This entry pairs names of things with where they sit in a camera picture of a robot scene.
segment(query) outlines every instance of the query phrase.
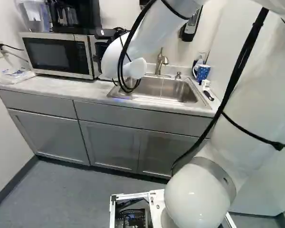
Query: cabinet door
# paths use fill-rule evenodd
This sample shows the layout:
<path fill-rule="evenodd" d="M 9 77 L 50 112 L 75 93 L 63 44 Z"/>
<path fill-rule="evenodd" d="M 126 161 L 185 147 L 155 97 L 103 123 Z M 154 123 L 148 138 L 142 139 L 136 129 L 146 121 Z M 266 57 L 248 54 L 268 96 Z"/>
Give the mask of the cabinet door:
<path fill-rule="evenodd" d="M 137 171 L 139 130 L 86 121 L 80 125 L 92 165 Z"/>
<path fill-rule="evenodd" d="M 11 109 L 9 114 L 35 154 L 90 164 L 77 120 Z"/>
<path fill-rule="evenodd" d="M 141 130 L 138 171 L 151 176 L 170 178 L 173 162 L 183 155 L 197 139 L 178 134 Z M 187 164 L 194 155 L 191 154 L 182 159 L 174 171 Z"/>

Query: coffee maker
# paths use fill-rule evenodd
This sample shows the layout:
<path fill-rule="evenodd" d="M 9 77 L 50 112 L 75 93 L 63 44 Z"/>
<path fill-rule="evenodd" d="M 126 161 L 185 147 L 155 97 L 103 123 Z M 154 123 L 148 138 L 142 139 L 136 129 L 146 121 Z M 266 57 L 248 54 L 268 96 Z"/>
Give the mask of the coffee maker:
<path fill-rule="evenodd" d="M 47 0 L 56 33 L 95 34 L 101 28 L 98 0 Z"/>

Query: plastic bag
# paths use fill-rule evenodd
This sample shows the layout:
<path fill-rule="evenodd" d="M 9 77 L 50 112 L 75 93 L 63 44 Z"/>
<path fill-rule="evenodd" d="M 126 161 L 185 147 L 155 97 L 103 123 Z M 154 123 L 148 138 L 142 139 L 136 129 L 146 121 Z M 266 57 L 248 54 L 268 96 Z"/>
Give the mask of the plastic bag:
<path fill-rule="evenodd" d="M 26 70 L 23 67 L 20 69 L 5 69 L 0 72 L 0 82 L 6 85 L 16 84 L 34 76 L 36 74 L 33 71 Z"/>

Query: microwave window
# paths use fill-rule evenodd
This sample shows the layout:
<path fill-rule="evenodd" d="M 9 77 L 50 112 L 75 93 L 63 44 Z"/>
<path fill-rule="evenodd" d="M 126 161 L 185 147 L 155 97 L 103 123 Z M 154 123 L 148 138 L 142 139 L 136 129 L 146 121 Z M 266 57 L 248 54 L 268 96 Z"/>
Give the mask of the microwave window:
<path fill-rule="evenodd" d="M 36 65 L 69 68 L 65 46 L 29 43 Z"/>

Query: faucet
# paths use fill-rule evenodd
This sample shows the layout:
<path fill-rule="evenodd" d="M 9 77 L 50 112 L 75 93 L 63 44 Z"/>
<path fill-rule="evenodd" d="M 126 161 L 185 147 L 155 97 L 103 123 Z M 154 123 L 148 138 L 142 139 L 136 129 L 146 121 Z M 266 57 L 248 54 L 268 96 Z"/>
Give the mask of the faucet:
<path fill-rule="evenodd" d="M 155 74 L 156 75 L 161 75 L 161 67 L 162 65 L 168 65 L 169 64 L 169 59 L 162 54 L 163 48 L 161 48 L 161 51 L 159 52 L 157 56 L 157 62 L 156 62 L 156 68 L 155 68 Z"/>
<path fill-rule="evenodd" d="M 175 80 L 176 80 L 176 79 L 180 79 L 180 78 L 181 78 L 181 72 L 178 71 L 177 74 L 176 74 L 176 76 L 175 76 Z"/>

